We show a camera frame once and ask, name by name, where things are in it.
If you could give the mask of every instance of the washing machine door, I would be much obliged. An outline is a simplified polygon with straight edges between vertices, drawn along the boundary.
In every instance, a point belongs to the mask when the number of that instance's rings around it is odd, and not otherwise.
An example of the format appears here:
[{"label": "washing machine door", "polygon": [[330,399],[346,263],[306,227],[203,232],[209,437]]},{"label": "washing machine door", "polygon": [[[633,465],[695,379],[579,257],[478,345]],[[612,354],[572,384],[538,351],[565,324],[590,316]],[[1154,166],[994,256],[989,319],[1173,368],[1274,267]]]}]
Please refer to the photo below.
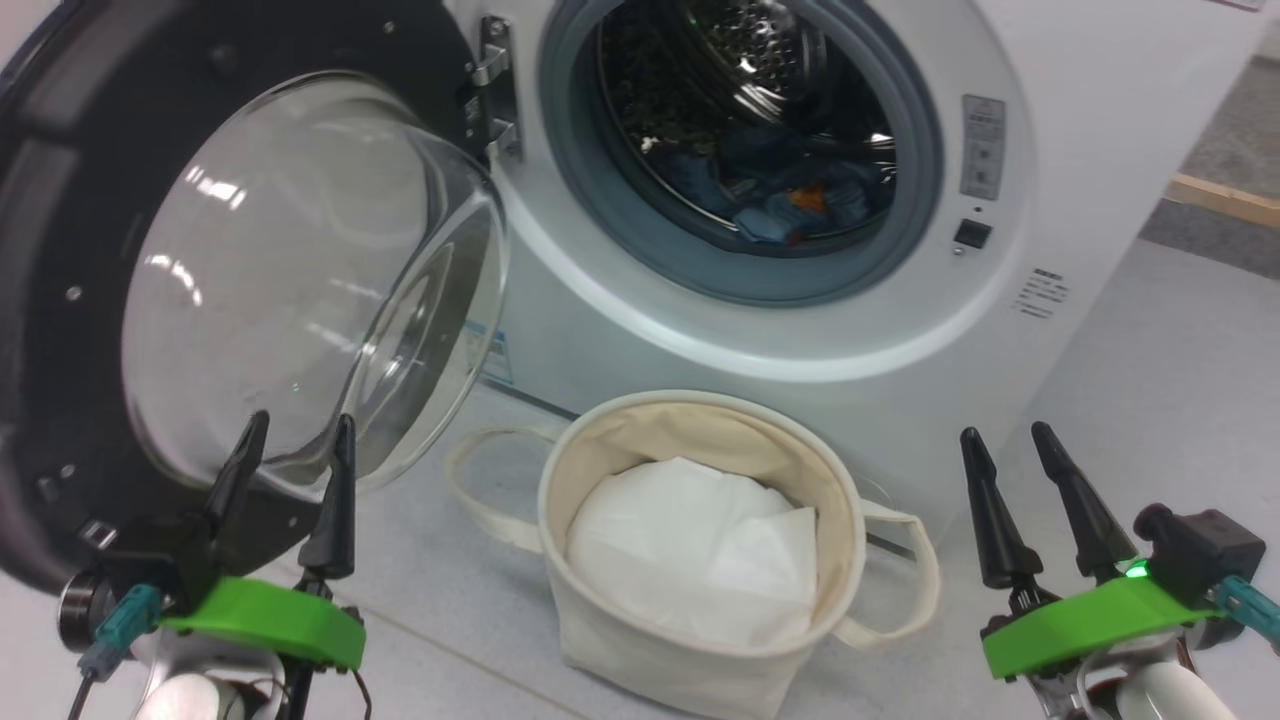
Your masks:
[{"label": "washing machine door", "polygon": [[438,3],[82,0],[10,53],[8,573],[54,591],[133,519],[198,509],[259,410],[233,573],[310,532],[339,414],[362,486],[421,456],[479,373],[507,259]]}]

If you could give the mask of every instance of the basket handle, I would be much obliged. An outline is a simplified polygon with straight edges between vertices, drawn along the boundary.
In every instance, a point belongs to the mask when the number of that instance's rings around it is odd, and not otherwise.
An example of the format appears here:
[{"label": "basket handle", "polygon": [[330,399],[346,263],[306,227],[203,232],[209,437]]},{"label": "basket handle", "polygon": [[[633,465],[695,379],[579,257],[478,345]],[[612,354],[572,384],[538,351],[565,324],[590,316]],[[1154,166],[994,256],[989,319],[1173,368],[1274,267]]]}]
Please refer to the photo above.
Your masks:
[{"label": "basket handle", "polygon": [[911,546],[915,551],[915,564],[920,569],[919,596],[915,600],[915,610],[902,626],[879,632],[863,625],[852,618],[842,619],[833,630],[833,634],[845,644],[858,650],[870,650],[887,642],[905,638],[911,633],[923,629],[933,620],[938,611],[938,598],[942,594],[942,571],[938,568],[938,556],[933,551],[933,543],[924,532],[924,523],[915,515],[890,510],[883,505],[877,505],[869,500],[861,501],[863,516],[868,520],[882,520],[884,523],[899,523],[906,525],[911,533]]},{"label": "basket handle", "polygon": [[480,502],[462,487],[462,483],[458,479],[458,470],[462,469],[463,462],[471,457],[471,454],[475,452],[477,447],[495,437],[516,434],[539,437],[552,445],[557,441],[554,434],[538,428],[502,427],[475,432],[462,438],[457,445],[449,448],[449,454],[444,459],[444,478],[448,480],[449,487],[453,488],[453,495],[462,501],[462,506],[467,509],[467,512],[471,514],[471,519],[475,520],[476,525],[480,525],[481,530],[507,544],[541,555],[543,541],[538,532],[538,525],[526,523]]}]

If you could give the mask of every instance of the fabric basket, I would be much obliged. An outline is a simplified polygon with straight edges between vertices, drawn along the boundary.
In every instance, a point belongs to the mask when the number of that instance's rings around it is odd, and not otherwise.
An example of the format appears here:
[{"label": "fabric basket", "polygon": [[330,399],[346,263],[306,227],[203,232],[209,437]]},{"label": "fabric basket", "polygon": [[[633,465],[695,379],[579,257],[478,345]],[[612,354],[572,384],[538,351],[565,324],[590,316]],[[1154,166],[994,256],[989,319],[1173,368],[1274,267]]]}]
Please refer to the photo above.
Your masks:
[{"label": "fabric basket", "polygon": [[[554,442],[538,491],[538,525],[483,505],[458,482],[461,465],[479,445],[530,432]],[[808,633],[763,647],[709,643],[627,615],[575,577],[564,559],[568,528],[596,483],[676,456],[755,478],[792,502],[817,509],[818,603]],[[920,519],[860,500],[849,470],[822,439],[745,400],[695,391],[644,392],[595,407],[559,438],[526,428],[481,430],[451,450],[447,474],[486,533],[545,557],[567,665],[689,712],[769,720],[796,671],[828,634],[870,650],[922,629],[937,611],[938,561]],[[915,609],[891,632],[872,630],[846,616],[867,561],[867,520],[905,525],[920,573]]]}]

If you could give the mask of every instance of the white washing machine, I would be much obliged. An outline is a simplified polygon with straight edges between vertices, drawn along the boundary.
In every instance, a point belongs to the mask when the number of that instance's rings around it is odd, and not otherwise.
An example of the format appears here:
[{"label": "white washing machine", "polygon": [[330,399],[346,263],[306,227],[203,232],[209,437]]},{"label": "white washing machine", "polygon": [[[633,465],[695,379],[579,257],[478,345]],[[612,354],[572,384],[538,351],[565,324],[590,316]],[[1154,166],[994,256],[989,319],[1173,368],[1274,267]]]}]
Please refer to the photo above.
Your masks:
[{"label": "white washing machine", "polygon": [[772,406],[941,533],[960,430],[1012,432],[1261,5],[10,0],[0,565],[61,587],[265,407],[259,565],[339,410],[393,478],[485,347],[572,413]]}]

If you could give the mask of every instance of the metal hinge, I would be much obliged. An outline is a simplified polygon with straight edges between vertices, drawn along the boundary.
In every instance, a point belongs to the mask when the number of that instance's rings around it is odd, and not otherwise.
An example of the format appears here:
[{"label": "metal hinge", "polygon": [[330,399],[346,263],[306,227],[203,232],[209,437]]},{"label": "metal hinge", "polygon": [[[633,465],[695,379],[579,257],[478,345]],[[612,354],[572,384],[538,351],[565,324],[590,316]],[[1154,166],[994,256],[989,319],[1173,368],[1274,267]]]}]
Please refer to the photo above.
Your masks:
[{"label": "metal hinge", "polygon": [[483,58],[471,70],[476,97],[467,104],[467,124],[489,138],[490,160],[524,156],[520,108],[516,104],[516,72],[511,46],[511,23],[497,15],[480,20]]}]

